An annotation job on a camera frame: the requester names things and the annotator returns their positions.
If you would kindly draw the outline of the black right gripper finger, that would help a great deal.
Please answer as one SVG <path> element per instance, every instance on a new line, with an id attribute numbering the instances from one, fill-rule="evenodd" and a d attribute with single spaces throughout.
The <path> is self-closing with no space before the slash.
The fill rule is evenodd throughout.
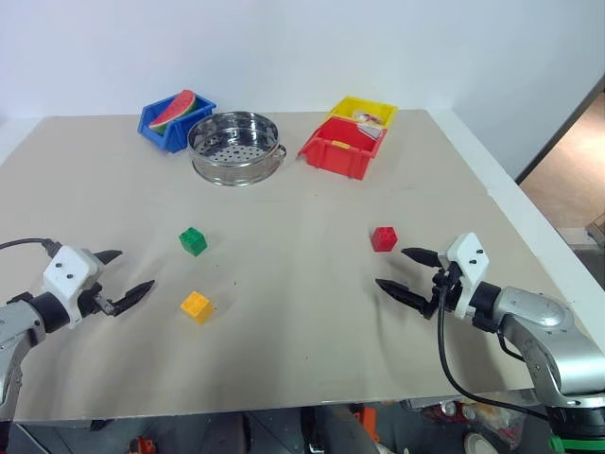
<path id="1" fill-rule="evenodd" d="M 375 279 L 374 282 L 392 299 L 417 310 L 423 317 L 431 318 L 433 316 L 433 304 L 422 295 L 392 280 Z"/>
<path id="2" fill-rule="evenodd" d="M 438 252 L 424 248 L 404 248 L 401 253 L 413 261 L 429 268 L 440 269 L 442 263 Z"/>

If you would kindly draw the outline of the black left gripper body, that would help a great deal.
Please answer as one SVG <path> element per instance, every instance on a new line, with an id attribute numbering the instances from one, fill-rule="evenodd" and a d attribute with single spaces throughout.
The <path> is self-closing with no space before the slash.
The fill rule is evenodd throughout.
<path id="1" fill-rule="evenodd" d="M 116 308 L 102 293 L 102 286 L 94 283 L 90 288 L 83 290 L 78 296 L 78 309 L 82 318 L 102 312 L 107 316 L 115 316 Z"/>

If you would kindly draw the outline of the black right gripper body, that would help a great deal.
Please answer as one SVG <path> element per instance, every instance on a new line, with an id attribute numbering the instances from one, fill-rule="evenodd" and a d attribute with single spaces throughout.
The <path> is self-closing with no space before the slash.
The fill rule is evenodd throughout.
<path id="1" fill-rule="evenodd" d="M 462 292 L 462 284 L 460 277 L 462 271 L 458 264 L 451 262 L 445 270 L 441 268 L 433 276 L 432 296 L 428 302 L 428 309 L 423 311 L 423 316 L 430 320 L 439 308 L 441 297 L 444 297 L 443 307 L 445 311 L 453 312 L 457 305 Z"/>

